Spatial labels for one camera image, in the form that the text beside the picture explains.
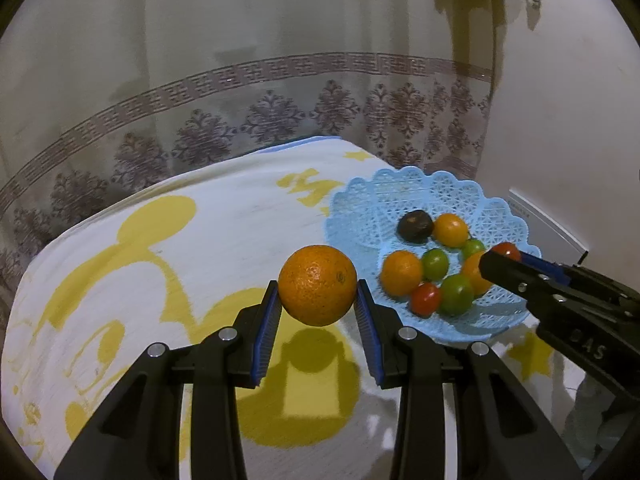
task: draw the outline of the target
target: orange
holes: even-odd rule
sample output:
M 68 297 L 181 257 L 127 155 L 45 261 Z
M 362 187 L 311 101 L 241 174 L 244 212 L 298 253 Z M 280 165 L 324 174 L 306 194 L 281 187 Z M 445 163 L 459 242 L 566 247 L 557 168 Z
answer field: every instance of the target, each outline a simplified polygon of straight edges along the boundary
M 299 322 L 326 326 L 338 321 L 353 304 L 356 269 L 338 249 L 309 245 L 282 266 L 278 292 L 282 306 Z
M 390 296 L 407 296 L 420 286 L 422 264 L 409 251 L 396 251 L 385 258 L 380 272 L 380 285 Z
M 469 278 L 471 282 L 471 287 L 474 290 L 474 294 L 476 296 L 482 296 L 485 294 L 492 286 L 492 283 L 482 277 L 480 274 L 480 256 L 482 256 L 486 251 L 482 251 L 480 253 L 474 253 L 469 256 L 465 263 L 462 264 L 462 269 L 460 269 L 460 274 L 464 274 Z
M 453 213 L 443 213 L 433 223 L 433 237 L 447 247 L 462 247 L 469 238 L 465 221 Z

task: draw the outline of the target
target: tablecloth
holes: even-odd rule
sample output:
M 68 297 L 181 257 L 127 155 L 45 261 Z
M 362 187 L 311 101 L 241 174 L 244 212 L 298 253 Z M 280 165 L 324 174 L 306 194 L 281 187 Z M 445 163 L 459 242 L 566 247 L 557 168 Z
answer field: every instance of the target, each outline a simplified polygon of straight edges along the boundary
M 82 425 L 155 341 L 200 342 L 258 303 L 296 249 L 324 242 L 332 192 L 388 165 L 321 137 L 175 176 L 81 222 L 20 282 L 2 354 L 2 415 L 52 478 Z M 534 334 L 533 318 L 492 346 L 558 430 L 582 375 Z M 189 391 L 180 474 L 189 477 Z M 353 311 L 306 327 L 285 312 L 267 376 L 237 390 L 249 478 L 388 478 L 398 390 L 370 377 Z M 446 395 L 447 478 L 456 451 Z

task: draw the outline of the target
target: screw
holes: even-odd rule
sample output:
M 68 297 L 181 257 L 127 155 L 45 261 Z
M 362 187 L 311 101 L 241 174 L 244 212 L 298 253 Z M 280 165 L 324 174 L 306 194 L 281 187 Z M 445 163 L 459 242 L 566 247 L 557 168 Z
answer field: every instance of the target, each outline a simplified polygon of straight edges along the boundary
M 218 337 L 222 339 L 222 341 L 232 341 L 233 339 L 238 337 L 238 330 L 231 326 L 228 326 L 218 332 Z
M 415 331 L 415 328 L 411 328 L 410 326 L 403 326 L 398 330 L 398 335 L 405 341 L 411 341 L 411 339 L 418 337 L 418 333 Z
M 489 353 L 489 346 L 481 341 L 476 341 L 471 345 L 471 351 L 479 356 L 487 355 Z
M 162 343 L 153 343 L 146 349 L 146 354 L 149 357 L 160 357 L 162 354 L 164 354 L 165 350 L 166 346 L 164 346 Z

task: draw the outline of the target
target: yellow star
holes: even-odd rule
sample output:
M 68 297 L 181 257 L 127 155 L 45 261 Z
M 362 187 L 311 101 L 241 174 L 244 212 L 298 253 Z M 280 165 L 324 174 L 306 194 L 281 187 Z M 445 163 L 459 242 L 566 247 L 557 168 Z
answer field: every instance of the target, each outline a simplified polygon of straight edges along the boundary
M 373 155 L 369 155 L 367 152 L 359 151 L 359 152 L 346 152 L 344 154 L 344 158 L 354 158 L 355 160 L 359 160 L 363 162 L 367 158 L 371 158 Z
M 551 376 L 549 358 L 553 351 L 551 346 L 542 341 L 535 333 L 527 332 L 524 342 L 513 346 L 507 355 L 522 365 L 522 380 L 526 381 L 534 372 Z

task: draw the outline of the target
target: wall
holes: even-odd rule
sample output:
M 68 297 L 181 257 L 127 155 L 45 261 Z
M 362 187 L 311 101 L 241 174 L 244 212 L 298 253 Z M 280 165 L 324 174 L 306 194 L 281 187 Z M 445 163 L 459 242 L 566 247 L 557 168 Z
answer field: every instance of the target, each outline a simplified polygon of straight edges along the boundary
M 514 187 L 640 289 L 640 48 L 610 0 L 504 0 L 477 180 Z

